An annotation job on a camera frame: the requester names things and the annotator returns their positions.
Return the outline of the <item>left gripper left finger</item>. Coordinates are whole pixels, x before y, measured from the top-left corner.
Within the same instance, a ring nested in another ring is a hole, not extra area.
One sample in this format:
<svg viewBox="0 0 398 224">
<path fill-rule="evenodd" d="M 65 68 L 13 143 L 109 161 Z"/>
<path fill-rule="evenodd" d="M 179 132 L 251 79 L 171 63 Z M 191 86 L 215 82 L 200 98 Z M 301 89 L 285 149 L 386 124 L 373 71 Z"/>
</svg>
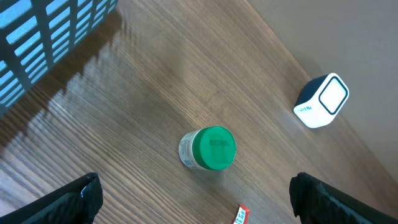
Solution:
<svg viewBox="0 0 398 224">
<path fill-rule="evenodd" d="M 93 223 L 102 205 L 100 177 L 90 172 L 1 217 L 1 223 Z"/>
</svg>

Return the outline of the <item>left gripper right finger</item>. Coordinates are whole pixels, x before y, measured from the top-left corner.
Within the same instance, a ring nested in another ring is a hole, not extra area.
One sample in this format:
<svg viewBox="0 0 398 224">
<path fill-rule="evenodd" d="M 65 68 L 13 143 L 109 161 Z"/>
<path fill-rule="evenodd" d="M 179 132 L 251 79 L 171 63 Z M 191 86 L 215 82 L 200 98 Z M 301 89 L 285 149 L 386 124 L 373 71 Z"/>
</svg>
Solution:
<svg viewBox="0 0 398 224">
<path fill-rule="evenodd" d="M 290 202 L 302 223 L 397 223 L 397 219 L 300 172 L 291 178 Z"/>
</svg>

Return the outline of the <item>green lid spice jar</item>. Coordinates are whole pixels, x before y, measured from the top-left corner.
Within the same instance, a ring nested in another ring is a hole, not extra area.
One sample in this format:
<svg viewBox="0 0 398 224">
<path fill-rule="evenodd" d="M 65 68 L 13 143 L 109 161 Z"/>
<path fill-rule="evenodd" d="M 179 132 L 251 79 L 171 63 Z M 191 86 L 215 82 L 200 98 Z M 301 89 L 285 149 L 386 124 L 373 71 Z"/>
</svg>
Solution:
<svg viewBox="0 0 398 224">
<path fill-rule="evenodd" d="M 235 160 L 236 141 L 222 126 L 212 126 L 184 135 L 178 145 L 182 163 L 191 169 L 225 170 Z"/>
</svg>

